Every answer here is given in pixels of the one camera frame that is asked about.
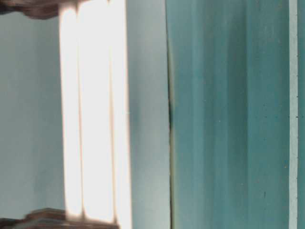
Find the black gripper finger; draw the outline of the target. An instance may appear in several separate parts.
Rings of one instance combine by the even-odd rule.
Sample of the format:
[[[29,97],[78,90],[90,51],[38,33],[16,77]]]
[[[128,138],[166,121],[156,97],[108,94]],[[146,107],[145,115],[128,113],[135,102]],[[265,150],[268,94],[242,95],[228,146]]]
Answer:
[[[0,0],[0,14],[21,12],[32,19],[49,19],[58,15],[59,0]]]
[[[116,223],[70,219],[60,209],[43,208],[30,212],[22,219],[1,218],[2,229],[118,229]]]

